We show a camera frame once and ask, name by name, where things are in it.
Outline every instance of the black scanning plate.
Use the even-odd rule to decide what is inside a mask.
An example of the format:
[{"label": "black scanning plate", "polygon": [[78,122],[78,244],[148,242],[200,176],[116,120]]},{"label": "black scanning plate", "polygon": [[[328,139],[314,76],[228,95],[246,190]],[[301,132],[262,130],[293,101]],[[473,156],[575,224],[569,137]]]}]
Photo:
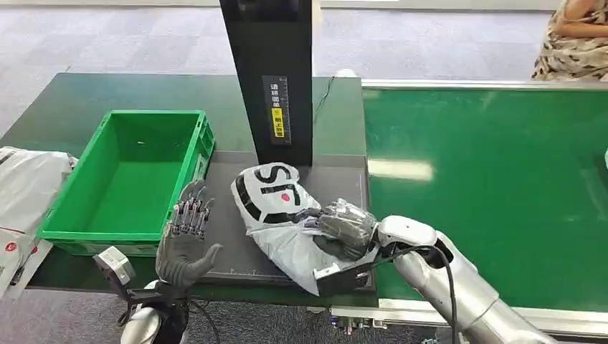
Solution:
[{"label": "black scanning plate", "polygon": [[[208,248],[213,244],[221,244],[224,249],[202,283],[295,285],[246,235],[247,230],[230,191],[230,184],[238,174],[256,165],[254,153],[213,153],[206,184],[209,195],[215,198],[215,202],[209,216],[205,246]],[[312,167],[298,170],[300,184],[321,206],[343,198],[367,209],[367,167],[364,156],[316,156]]]}]

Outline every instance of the red sticker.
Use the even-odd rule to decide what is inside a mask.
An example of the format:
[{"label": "red sticker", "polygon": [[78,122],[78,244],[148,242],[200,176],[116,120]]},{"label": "red sticker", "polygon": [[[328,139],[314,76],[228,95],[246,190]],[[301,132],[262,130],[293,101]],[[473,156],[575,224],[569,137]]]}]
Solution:
[{"label": "red sticker", "polygon": [[15,244],[14,242],[9,242],[8,244],[6,244],[6,247],[4,247],[4,251],[6,252],[13,252],[16,249],[17,244]]}]

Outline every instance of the black cable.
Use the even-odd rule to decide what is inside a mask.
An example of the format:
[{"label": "black cable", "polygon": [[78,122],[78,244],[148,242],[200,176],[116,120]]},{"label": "black cable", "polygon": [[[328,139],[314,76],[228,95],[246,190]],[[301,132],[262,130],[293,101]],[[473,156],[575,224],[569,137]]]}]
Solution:
[{"label": "black cable", "polygon": [[116,320],[116,324],[118,325],[119,328],[123,327],[124,325],[126,325],[126,323],[129,322],[129,319],[131,319],[131,313],[133,312],[133,304],[130,302],[127,302],[127,310],[123,312],[123,314],[120,315],[120,317],[118,317],[118,320]]},{"label": "black cable", "polygon": [[[189,301],[189,304],[193,304],[193,303],[194,303],[196,306],[199,306],[199,307],[202,307],[203,309],[205,309],[205,308],[207,308],[207,306],[209,305],[209,303],[210,303],[210,302],[211,302],[211,301],[207,300],[207,302],[205,303],[205,306],[201,306],[201,305],[200,305],[198,302],[196,302],[196,301],[194,301],[194,300],[190,300],[190,301]],[[190,311],[190,313],[192,313],[192,314],[201,314],[201,312],[200,312],[200,311],[196,311],[196,312],[194,312],[192,309],[190,309],[189,311]]]},{"label": "black cable", "polygon": [[319,100],[319,102],[317,103],[317,106],[315,106],[315,113],[313,114],[313,127],[315,126],[315,124],[317,124],[317,112],[319,111],[319,109],[321,109],[321,107],[323,106],[323,104],[325,103],[325,100],[327,99],[327,97],[329,96],[329,92],[331,91],[331,85],[333,84],[333,81],[336,79],[336,76],[332,76],[329,78],[329,81],[327,81],[327,91],[325,92],[325,94],[321,97],[321,99]]},{"label": "black cable", "polygon": [[221,344],[221,340],[219,338],[219,331],[217,330],[217,327],[215,327],[215,322],[213,321],[213,319],[211,319],[211,315],[209,315],[209,313],[205,310],[205,308],[207,308],[207,306],[209,305],[209,302],[207,302],[207,304],[203,307],[201,305],[199,305],[198,303],[194,302],[194,301],[190,301],[190,304],[193,305],[194,307],[198,308],[200,313],[202,313],[202,315],[204,315],[207,318],[207,321],[209,322],[209,324],[211,325],[211,327],[213,328],[213,334],[215,336],[215,342],[217,344]]},{"label": "black cable", "polygon": [[404,254],[408,254],[410,252],[418,251],[421,249],[428,249],[428,250],[434,249],[437,253],[439,253],[439,256],[441,257],[443,265],[445,266],[445,271],[447,273],[447,281],[450,284],[450,302],[452,303],[452,323],[450,324],[452,326],[452,343],[456,343],[457,339],[458,339],[458,330],[456,328],[458,317],[456,314],[456,292],[454,290],[454,276],[452,275],[452,268],[450,267],[450,261],[447,259],[447,257],[445,256],[445,253],[443,253],[443,251],[441,249],[439,249],[435,246],[432,246],[432,245],[420,245],[420,246],[408,247],[406,249],[402,249],[398,252],[391,254],[387,258],[380,259],[379,261],[374,263],[373,267],[377,267],[380,264],[390,262],[393,259],[400,257]]}]

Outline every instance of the gray carpet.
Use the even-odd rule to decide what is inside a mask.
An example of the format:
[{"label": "gray carpet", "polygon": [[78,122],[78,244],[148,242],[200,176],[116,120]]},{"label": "gray carpet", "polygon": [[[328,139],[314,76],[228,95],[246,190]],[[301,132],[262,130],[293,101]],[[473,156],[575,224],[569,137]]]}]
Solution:
[{"label": "gray carpet", "polygon": [[[324,10],[315,71],[363,78],[527,80],[548,14]],[[234,74],[218,9],[0,7],[0,136],[58,72]],[[117,343],[115,296],[0,301],[0,344]],[[213,302],[223,343],[420,343],[421,329],[345,337],[301,307]],[[213,343],[193,315],[190,343]]]},{"label": "gray carpet", "polygon": [[[29,290],[15,302],[0,301],[0,344],[118,343],[121,329],[115,322],[124,309],[110,294]],[[211,302],[206,309],[225,344],[420,343],[423,332],[429,333],[393,326],[347,337],[329,325],[327,312],[315,315],[305,307]],[[215,343],[200,314],[191,314],[188,335],[188,344]]]}]

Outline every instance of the white package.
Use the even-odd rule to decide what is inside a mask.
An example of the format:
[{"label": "white package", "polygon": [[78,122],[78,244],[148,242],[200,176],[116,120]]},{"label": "white package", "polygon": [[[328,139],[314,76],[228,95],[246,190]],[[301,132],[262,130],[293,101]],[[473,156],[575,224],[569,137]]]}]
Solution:
[{"label": "white package", "polygon": [[241,172],[230,186],[234,201],[252,237],[262,251],[289,278],[311,294],[319,295],[313,271],[334,262],[344,268],[353,262],[326,254],[313,235],[326,235],[295,224],[289,214],[320,209],[319,203],[298,183],[298,170],[284,163],[268,163]]},{"label": "white package", "polygon": [[66,153],[0,148],[0,298],[20,296],[50,251],[36,230],[76,161]]}]

